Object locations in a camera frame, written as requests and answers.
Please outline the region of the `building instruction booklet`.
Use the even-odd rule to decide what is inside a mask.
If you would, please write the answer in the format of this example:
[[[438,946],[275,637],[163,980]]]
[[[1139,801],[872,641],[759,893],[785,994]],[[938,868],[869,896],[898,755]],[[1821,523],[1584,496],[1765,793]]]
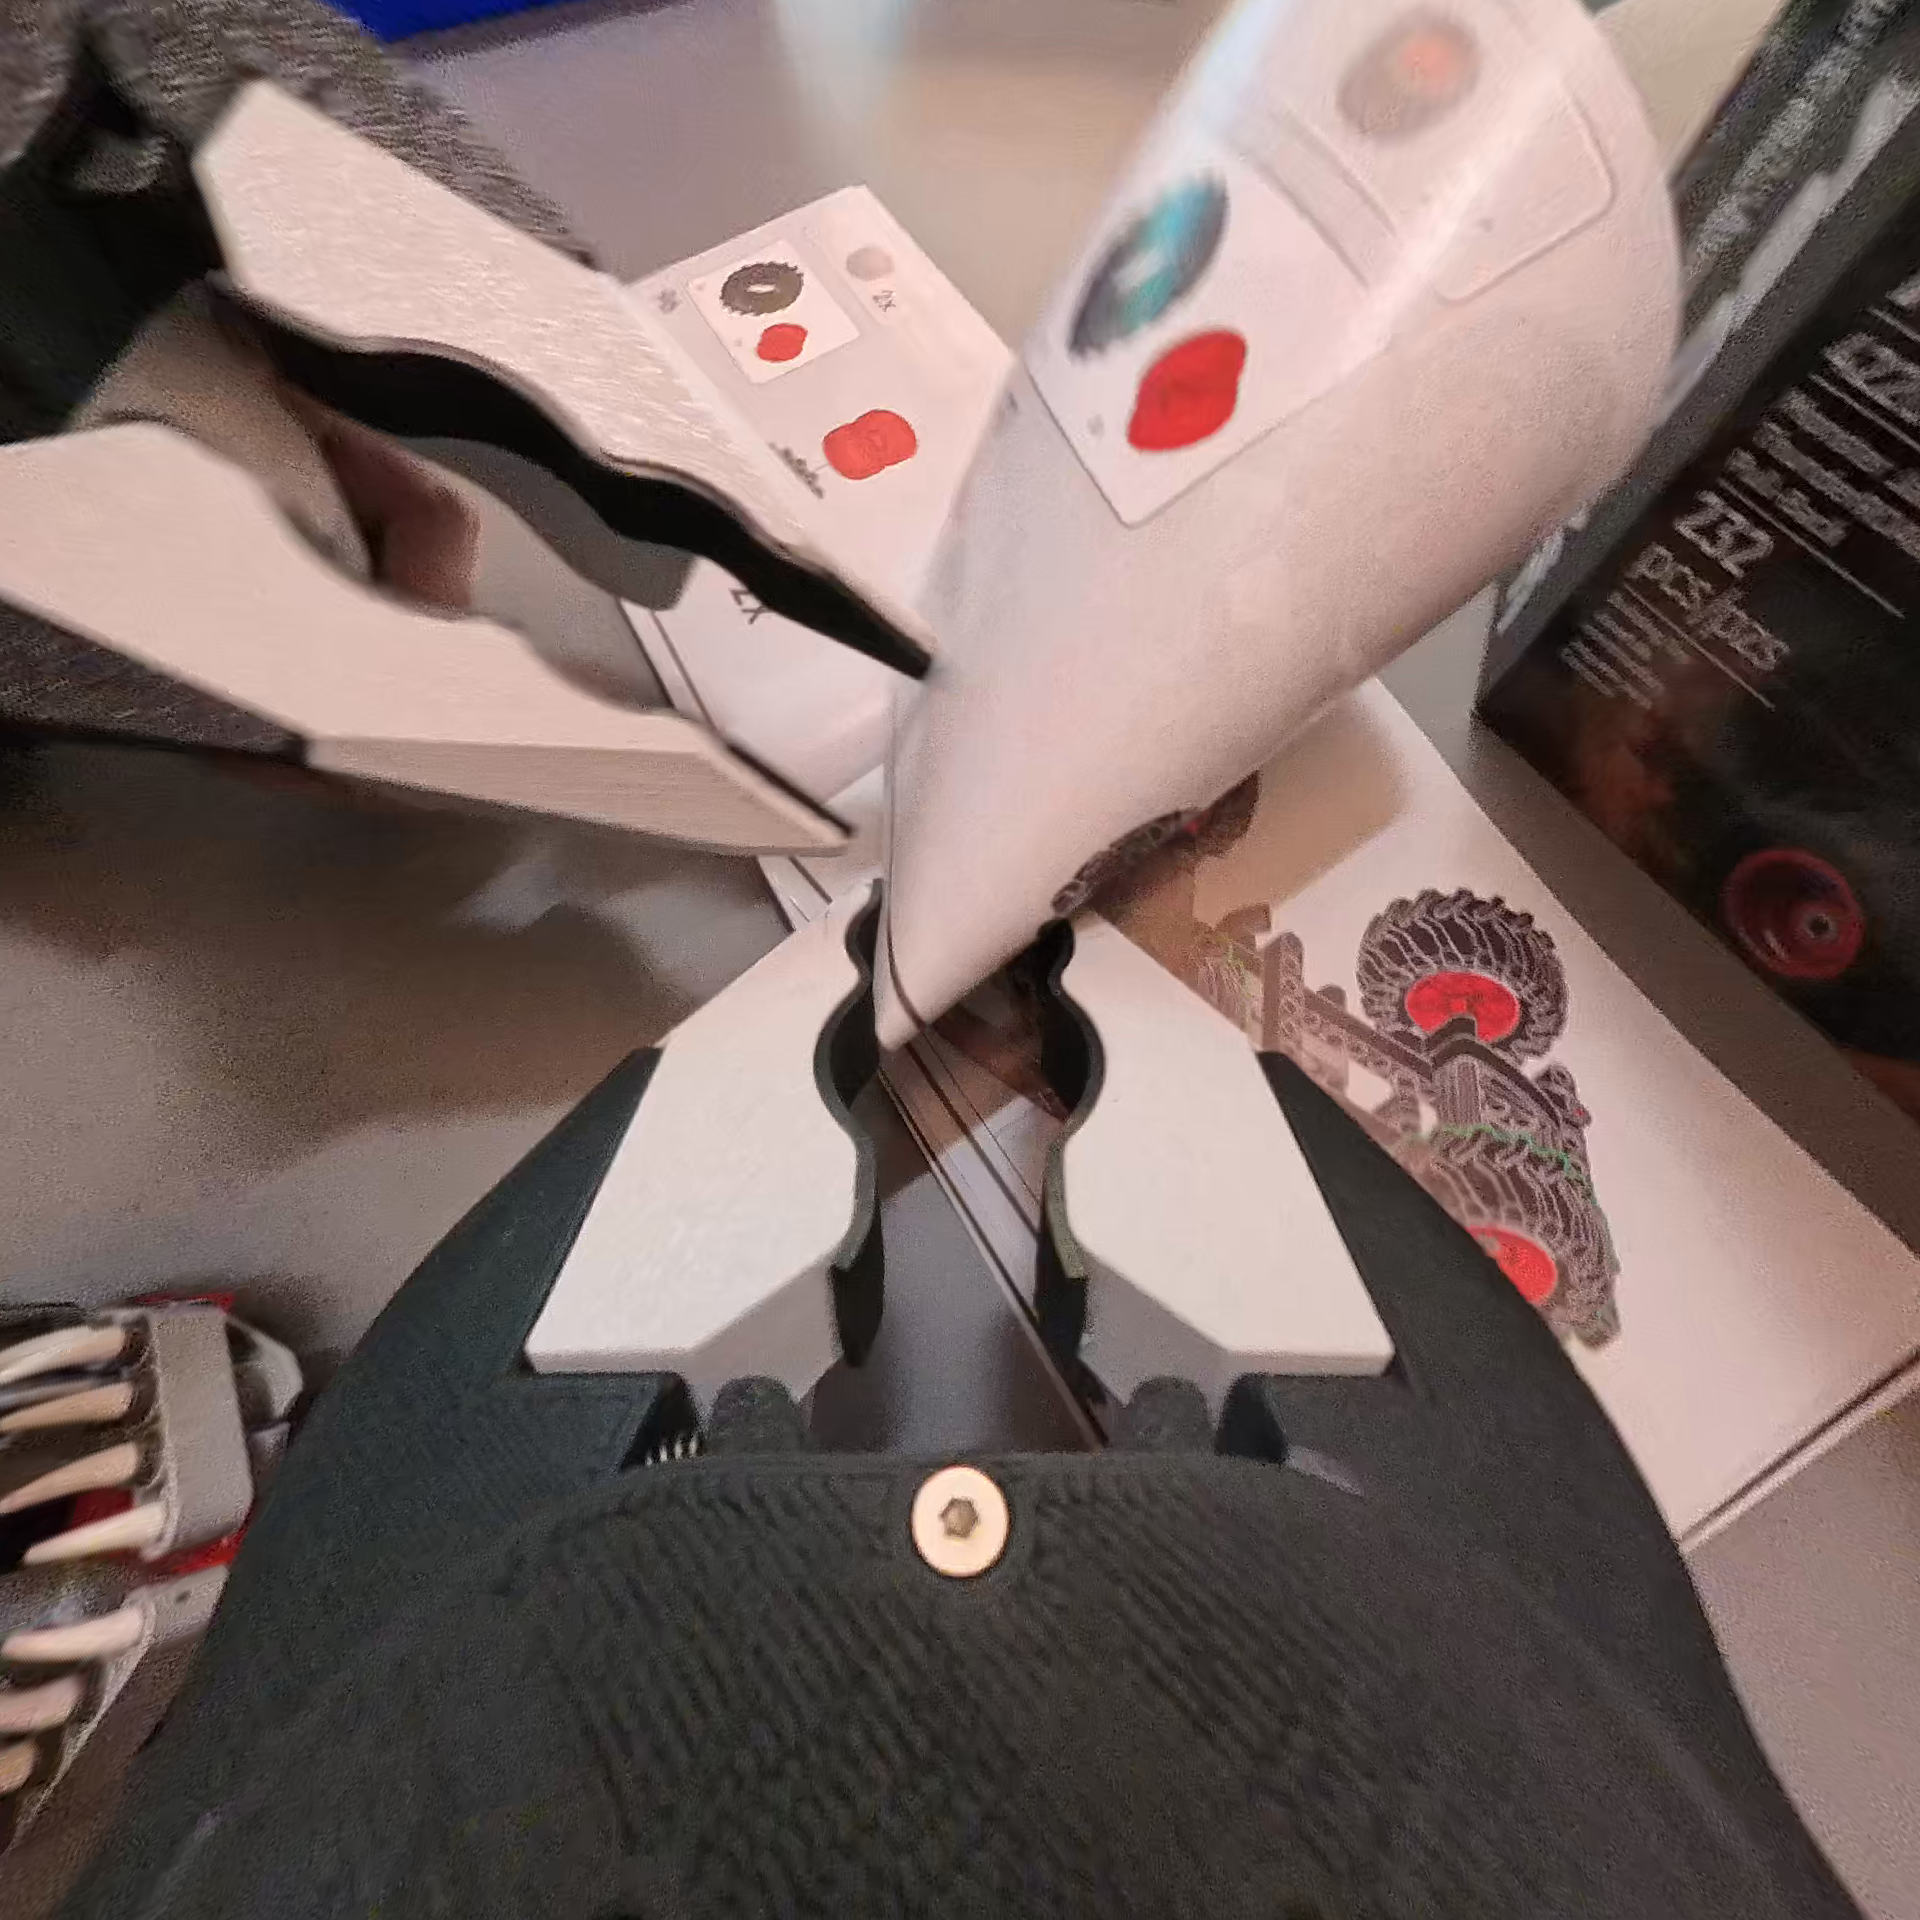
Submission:
[[[1234,4],[985,415],[970,322],[872,200],[695,257],[747,367],[827,271],[858,372],[794,415],[830,540],[901,507],[920,688],[702,567],[645,647],[848,844],[761,866],[793,923],[883,881],[901,1103],[1034,1319],[1065,1107],[1040,945],[1098,920],[1297,1065],[1571,1359],[1691,1544],[1915,1373],[1915,1255],[1575,923],[1379,684],[1638,449],[1675,329],[1663,162],[1582,4]]]

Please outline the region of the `black toy set box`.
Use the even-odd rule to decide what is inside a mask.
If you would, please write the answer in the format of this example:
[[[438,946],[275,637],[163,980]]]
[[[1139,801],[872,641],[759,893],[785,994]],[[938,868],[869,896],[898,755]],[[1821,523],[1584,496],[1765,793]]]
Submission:
[[[1918,4],[1785,4],[1675,212],[1663,417],[1478,717],[1915,1113]]]

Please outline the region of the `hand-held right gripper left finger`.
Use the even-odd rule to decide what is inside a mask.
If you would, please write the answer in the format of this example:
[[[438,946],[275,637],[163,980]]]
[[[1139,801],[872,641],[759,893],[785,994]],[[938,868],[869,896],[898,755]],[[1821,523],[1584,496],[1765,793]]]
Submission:
[[[525,1340],[537,1373],[825,1373],[882,1315],[880,887],[673,1026]]]

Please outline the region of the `blue flat object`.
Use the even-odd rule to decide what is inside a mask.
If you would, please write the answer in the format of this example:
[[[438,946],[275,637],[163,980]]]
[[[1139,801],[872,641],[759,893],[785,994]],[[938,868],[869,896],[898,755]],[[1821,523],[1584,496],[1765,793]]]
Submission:
[[[329,2],[383,44],[515,26],[555,2]]]

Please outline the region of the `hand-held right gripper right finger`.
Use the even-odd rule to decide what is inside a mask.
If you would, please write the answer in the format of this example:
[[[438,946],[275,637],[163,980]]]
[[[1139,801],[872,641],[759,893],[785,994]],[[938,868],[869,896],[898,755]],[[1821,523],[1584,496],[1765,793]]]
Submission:
[[[1104,920],[1040,945],[1034,1319],[1066,1373],[1379,1373],[1392,1340],[1242,1034]]]

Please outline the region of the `toothed LEGO dinosaur model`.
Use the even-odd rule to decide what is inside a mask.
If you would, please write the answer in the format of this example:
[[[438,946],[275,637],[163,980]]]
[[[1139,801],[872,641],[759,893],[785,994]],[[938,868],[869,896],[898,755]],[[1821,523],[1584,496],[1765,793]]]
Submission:
[[[7,1849],[158,1723],[302,1396],[222,1293],[3,1311]]]

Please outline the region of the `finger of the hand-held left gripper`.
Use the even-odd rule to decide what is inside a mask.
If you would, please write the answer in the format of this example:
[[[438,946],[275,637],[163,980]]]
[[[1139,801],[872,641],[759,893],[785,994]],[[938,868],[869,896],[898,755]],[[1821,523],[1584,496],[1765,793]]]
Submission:
[[[309,765],[739,856],[848,828],[671,711],[327,563],[243,471],[158,423],[3,449],[3,600],[295,735]]]
[[[563,564],[627,601],[665,556],[923,677],[925,621],[834,560],[798,476],[606,274],[269,83],[197,145],[223,289],[337,417],[446,457]]]

